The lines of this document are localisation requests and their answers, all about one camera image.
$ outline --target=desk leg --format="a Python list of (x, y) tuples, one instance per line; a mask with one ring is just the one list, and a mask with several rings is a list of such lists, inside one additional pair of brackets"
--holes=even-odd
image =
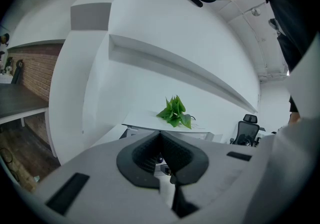
[(44, 112), (44, 119), (45, 119), (46, 134), (47, 134), (47, 136), (48, 136), (50, 148), (51, 148), (51, 151), (52, 151), (53, 156), (56, 158), (56, 157), (57, 157), (57, 154), (56, 154), (56, 151), (55, 151), (54, 144), (53, 144), (53, 142), (52, 142), (50, 125), (49, 125), (49, 108), (47, 108), (46, 111)]

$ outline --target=red brick wall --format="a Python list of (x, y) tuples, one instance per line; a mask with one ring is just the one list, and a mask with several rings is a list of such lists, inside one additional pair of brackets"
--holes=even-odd
[(51, 79), (62, 46), (62, 43), (39, 44), (9, 49), (8, 57), (13, 57), (12, 74), (17, 61), (23, 60), (19, 83), (49, 101)]

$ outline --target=black office chair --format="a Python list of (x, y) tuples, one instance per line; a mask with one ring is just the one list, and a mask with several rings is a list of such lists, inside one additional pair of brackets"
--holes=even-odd
[(19, 59), (15, 65), (16, 65), (16, 69), (15, 69), (13, 78), (11, 80), (11, 84), (16, 84), (18, 82), (20, 73), (22, 72), (22, 68), (24, 66), (24, 61), (22, 59)]
[(260, 128), (257, 122), (258, 118), (255, 115), (246, 114), (243, 121), (238, 122), (238, 133), (235, 139), (230, 139), (230, 144), (252, 147)]

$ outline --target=hand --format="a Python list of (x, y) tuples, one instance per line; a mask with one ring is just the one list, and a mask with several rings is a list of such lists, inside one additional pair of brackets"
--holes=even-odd
[(300, 114), (298, 112), (292, 112), (289, 120), (289, 125), (295, 124), (300, 120)]

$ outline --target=cable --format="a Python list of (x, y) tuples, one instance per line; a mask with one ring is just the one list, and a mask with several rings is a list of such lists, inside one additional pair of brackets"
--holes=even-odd
[(14, 157), (13, 157), (13, 155), (12, 155), (12, 153), (9, 151), (9, 149), (7, 149), (7, 148), (5, 148), (5, 147), (2, 147), (2, 148), (0, 148), (0, 151), (1, 150), (6, 150), (6, 151), (8, 151), (9, 152), (9, 154), (11, 155), (11, 161), (6, 161), (6, 159), (4, 158), (4, 157), (2, 157), (3, 158), (3, 160), (4, 160), (4, 162), (6, 163), (6, 164), (10, 164), (10, 163), (12, 163), (12, 161), (14, 160)]
[(11, 170), (11, 169), (9, 169), (9, 168), (8, 168), (8, 170), (10, 171), (10, 173), (12, 174), (12, 176), (15, 178), (15, 180), (16, 180), (17, 182), (20, 182), (20, 179), (19, 179), (18, 174), (17, 174), (14, 170)]

